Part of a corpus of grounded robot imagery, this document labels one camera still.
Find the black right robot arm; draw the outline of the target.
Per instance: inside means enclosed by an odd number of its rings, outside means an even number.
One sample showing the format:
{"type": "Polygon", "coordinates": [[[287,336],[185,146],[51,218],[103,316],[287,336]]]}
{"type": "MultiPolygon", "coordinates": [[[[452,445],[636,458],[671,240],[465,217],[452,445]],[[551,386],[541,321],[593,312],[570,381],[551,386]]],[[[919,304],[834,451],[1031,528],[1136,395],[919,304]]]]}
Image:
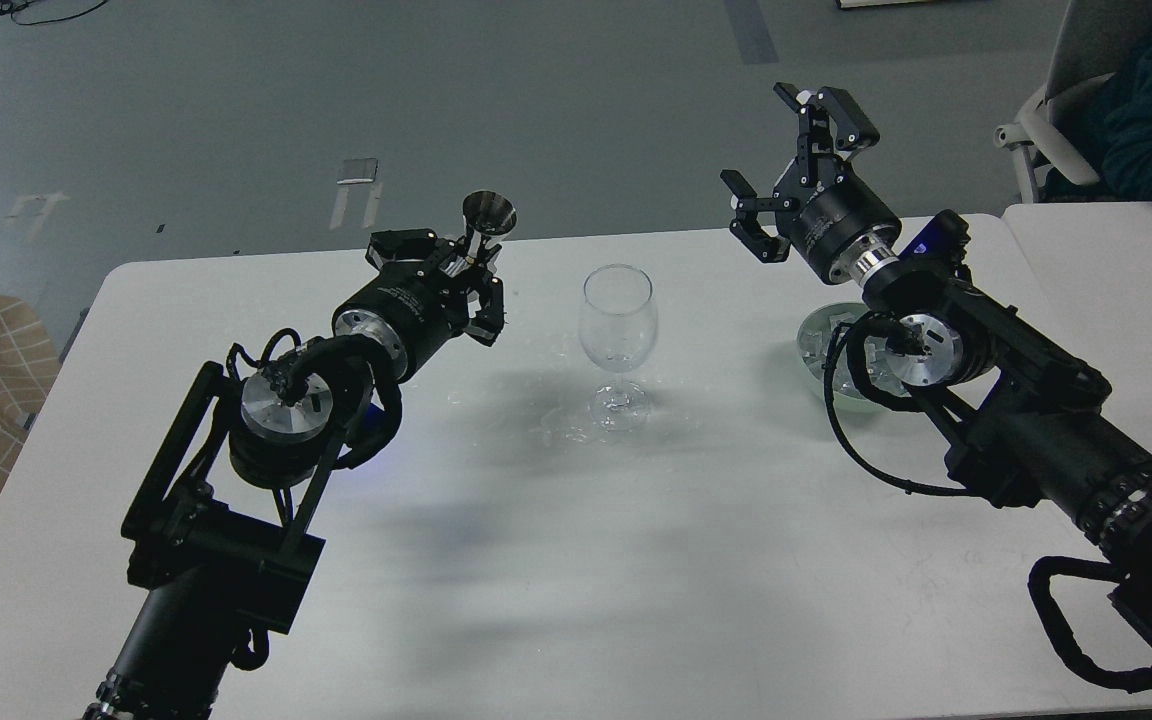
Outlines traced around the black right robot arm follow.
{"type": "Polygon", "coordinates": [[[722,172],[730,232],[761,263],[796,252],[823,283],[859,286],[867,309],[829,328],[824,344],[823,401],[838,444],[908,495],[1056,505],[1102,560],[1047,556],[1030,569],[1030,601],[1053,651],[1092,685],[1152,691],[1152,665],[1098,666],[1051,593],[1056,577],[1111,584],[1111,605],[1152,647],[1152,454],[1102,418],[1111,382],[973,285],[969,225],[955,211],[893,250],[900,220],[851,164],[881,136],[849,92],[780,82],[774,94],[797,120],[794,158],[767,197],[722,172]],[[840,365],[872,404],[931,420],[948,445],[950,486],[896,477],[855,450],[838,420],[840,365]]]}

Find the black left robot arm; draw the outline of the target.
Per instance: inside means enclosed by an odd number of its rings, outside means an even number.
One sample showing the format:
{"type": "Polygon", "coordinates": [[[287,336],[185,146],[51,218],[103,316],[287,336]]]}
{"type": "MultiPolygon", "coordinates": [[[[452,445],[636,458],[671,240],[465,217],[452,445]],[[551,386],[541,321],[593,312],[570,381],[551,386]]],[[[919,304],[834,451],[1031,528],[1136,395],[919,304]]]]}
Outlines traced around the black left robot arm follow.
{"type": "Polygon", "coordinates": [[[321,558],[310,524],[326,483],[396,438],[402,384],[445,343],[503,331],[508,233],[376,232],[376,276],[329,334],[285,328],[259,357],[232,344],[200,366],[122,521],[129,583],[147,596],[84,717],[207,719],[228,670],[268,662],[321,558]]]}

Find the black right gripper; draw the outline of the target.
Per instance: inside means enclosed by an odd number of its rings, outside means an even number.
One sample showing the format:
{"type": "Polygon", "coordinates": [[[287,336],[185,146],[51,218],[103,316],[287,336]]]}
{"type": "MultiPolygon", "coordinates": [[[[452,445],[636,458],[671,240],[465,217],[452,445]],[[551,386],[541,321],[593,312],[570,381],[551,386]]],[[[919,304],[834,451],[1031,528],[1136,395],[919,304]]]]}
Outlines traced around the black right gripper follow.
{"type": "Polygon", "coordinates": [[[842,285],[851,278],[855,243],[873,236],[890,247],[901,232],[900,219],[850,164],[881,135],[842,88],[803,90],[778,82],[774,94],[797,118],[794,156],[768,199],[738,170],[719,174],[732,192],[732,236],[760,263],[783,263],[794,247],[820,281],[842,285]],[[765,232],[764,213],[776,214],[780,236],[765,232]]]}

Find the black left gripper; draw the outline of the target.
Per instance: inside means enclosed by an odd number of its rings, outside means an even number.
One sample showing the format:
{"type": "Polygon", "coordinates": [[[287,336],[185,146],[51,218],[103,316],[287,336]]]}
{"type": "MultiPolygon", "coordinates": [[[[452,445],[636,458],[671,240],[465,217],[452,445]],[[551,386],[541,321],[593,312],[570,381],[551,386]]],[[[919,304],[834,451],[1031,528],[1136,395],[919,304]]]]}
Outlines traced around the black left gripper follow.
{"type": "Polygon", "coordinates": [[[338,306],[332,332],[378,342],[397,382],[410,381],[453,338],[492,347],[505,329],[505,286],[486,266],[468,270],[465,236],[376,232],[366,260],[378,273],[338,306]]]}

